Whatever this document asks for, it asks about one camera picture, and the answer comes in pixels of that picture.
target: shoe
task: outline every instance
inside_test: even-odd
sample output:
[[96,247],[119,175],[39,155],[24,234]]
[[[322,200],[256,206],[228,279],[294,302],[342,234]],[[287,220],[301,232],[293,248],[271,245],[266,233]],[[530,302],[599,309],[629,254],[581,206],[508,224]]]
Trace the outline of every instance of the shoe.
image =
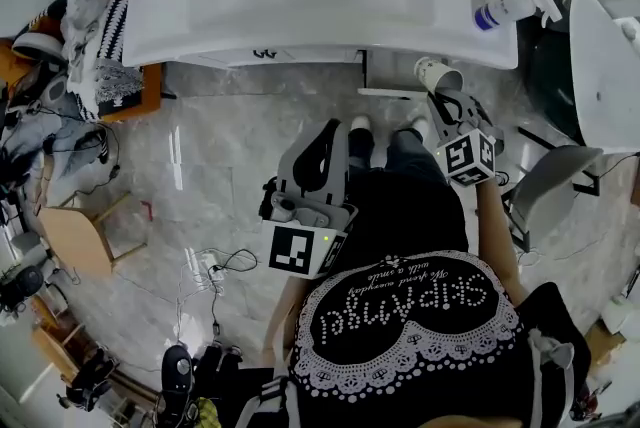
[[419,116],[413,119],[411,122],[411,127],[415,129],[420,136],[422,137],[422,143],[427,141],[427,137],[429,136],[429,131],[431,126],[429,125],[429,121],[424,116]]
[[240,359],[242,359],[242,350],[235,344],[227,348],[227,353],[230,353],[231,355],[235,355],[236,357],[240,357]]
[[371,132],[371,119],[367,115],[356,115],[351,122],[351,131],[354,129],[366,129]]

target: white cup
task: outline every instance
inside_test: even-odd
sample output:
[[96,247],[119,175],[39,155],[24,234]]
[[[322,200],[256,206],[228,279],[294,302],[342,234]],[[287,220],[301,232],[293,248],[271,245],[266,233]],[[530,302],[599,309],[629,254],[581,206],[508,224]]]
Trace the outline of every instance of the white cup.
[[439,88],[462,90],[462,85],[464,84],[464,78],[460,71],[447,67],[442,62],[429,57],[418,60],[413,72],[431,94]]

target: spray bottle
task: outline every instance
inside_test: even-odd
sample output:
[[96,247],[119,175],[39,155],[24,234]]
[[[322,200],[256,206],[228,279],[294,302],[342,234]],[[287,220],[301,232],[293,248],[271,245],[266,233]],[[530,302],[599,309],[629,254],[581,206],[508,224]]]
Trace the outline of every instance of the spray bottle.
[[554,22],[562,19],[562,14],[553,0],[490,0],[476,10],[474,19],[478,27],[486,31],[532,16],[536,8],[543,12],[543,27],[549,18]]

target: white lace print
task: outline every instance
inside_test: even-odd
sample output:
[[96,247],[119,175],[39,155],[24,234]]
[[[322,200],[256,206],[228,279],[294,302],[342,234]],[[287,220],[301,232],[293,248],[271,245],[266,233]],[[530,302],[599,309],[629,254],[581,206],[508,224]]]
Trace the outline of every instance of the white lace print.
[[[391,316],[389,308],[393,309],[393,316],[399,316],[405,322],[404,329],[393,346],[375,359],[362,364],[337,365],[322,358],[313,349],[311,323],[315,310],[336,284],[354,273],[366,271],[378,265],[335,275],[309,296],[299,318],[296,339],[298,360],[292,372],[312,396],[332,395],[353,403],[370,394],[393,394],[405,380],[418,377],[422,373],[445,368],[462,371],[473,365],[491,364],[495,361],[495,355],[499,355],[502,350],[513,348],[515,332],[520,332],[522,327],[518,326],[518,315],[504,296],[504,288],[493,271],[477,257],[454,251],[421,254],[403,260],[435,256],[458,259],[478,268],[499,293],[495,315],[483,325],[462,334],[442,334],[425,329],[412,320],[405,322],[409,310],[416,303],[421,307],[440,306],[445,310],[448,308],[448,302],[453,300],[470,308],[483,303],[486,292],[471,283],[471,279],[479,277],[476,275],[464,284],[460,279],[458,283],[450,285],[449,291],[446,286],[443,287],[443,284],[440,284],[439,288],[436,287],[437,281],[434,281],[432,291],[429,291],[429,294],[423,293],[418,298],[415,298],[412,288],[407,288],[407,296],[404,298],[400,298],[400,293],[394,292],[386,309],[384,300],[381,302],[379,312],[374,312],[372,308],[370,310],[368,302],[364,302],[364,305],[359,307],[358,304],[362,299],[349,294],[346,316],[343,317],[344,312],[341,314],[338,311],[330,311],[319,317],[322,330],[322,341],[319,343],[324,344],[327,337],[342,333],[346,328],[345,322],[353,329],[356,329],[360,323],[376,322],[386,325]],[[355,315],[356,308],[363,312],[362,316]]]

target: person's arm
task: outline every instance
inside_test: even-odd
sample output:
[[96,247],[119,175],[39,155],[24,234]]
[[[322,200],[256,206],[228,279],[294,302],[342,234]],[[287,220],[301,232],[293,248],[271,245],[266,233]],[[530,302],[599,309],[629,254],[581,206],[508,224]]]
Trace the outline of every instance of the person's arm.
[[312,281],[300,279],[298,277],[289,277],[282,289],[280,299],[276,304],[276,308],[271,315],[267,333],[264,337],[262,348],[262,365],[264,367],[273,367],[275,365],[274,339],[280,326],[284,323],[283,334],[283,353],[286,359],[287,354],[293,348],[293,339],[295,332],[296,319],[302,308],[302,303],[307,296],[307,292],[311,287]]
[[487,263],[516,307],[528,296],[520,283],[518,260],[495,179],[476,186],[480,259]]

